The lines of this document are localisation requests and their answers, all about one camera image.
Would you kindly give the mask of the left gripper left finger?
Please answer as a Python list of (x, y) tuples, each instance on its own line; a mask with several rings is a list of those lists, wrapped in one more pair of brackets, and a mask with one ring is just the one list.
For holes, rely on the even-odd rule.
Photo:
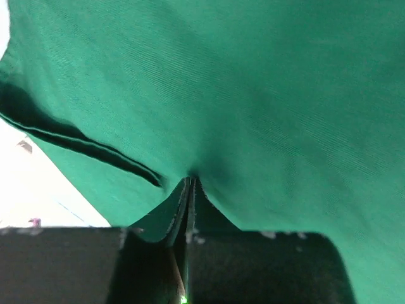
[(1, 230), (2, 303), (185, 303), (183, 179), (130, 227)]

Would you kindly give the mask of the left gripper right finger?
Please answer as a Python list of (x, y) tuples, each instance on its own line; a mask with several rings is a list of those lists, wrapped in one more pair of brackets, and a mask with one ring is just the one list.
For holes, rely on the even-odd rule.
[(312, 232), (242, 231), (192, 181), (187, 217), (191, 303), (354, 303), (339, 251)]

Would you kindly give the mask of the green surgical drape cloth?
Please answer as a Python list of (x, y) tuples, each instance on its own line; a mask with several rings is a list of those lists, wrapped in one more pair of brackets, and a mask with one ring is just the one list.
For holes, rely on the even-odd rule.
[(112, 225), (180, 179), (404, 302), (403, 1), (10, 1), (1, 117)]

